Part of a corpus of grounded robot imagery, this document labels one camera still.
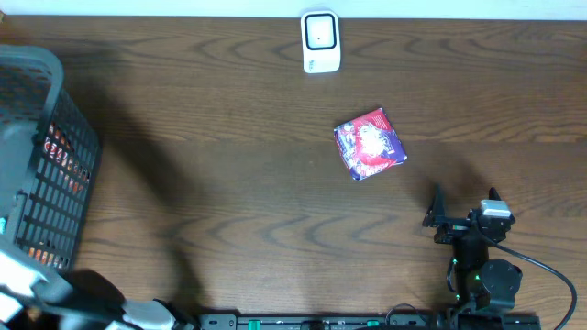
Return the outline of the red purple snack packet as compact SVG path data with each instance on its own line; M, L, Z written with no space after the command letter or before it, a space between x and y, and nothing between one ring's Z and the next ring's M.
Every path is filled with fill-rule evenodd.
M408 159L381 107L337 126L334 138L338 153L355 181L370 178Z

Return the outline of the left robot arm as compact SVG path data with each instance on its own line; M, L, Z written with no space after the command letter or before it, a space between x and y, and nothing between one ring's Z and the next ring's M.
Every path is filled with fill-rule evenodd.
M41 329L198 329L159 300L134 301L90 269L63 273L1 245L1 324Z

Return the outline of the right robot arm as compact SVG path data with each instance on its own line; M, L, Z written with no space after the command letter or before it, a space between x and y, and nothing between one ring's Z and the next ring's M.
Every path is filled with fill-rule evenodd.
M465 217L448 215L445 195L437 187L422 226L437 230L434 242L452 246L447 286L457 304L447 309L447 329L504 329L504 315L515 307L523 277L521 269L489 248L506 239L515 223L508 205L492 188L480 206Z

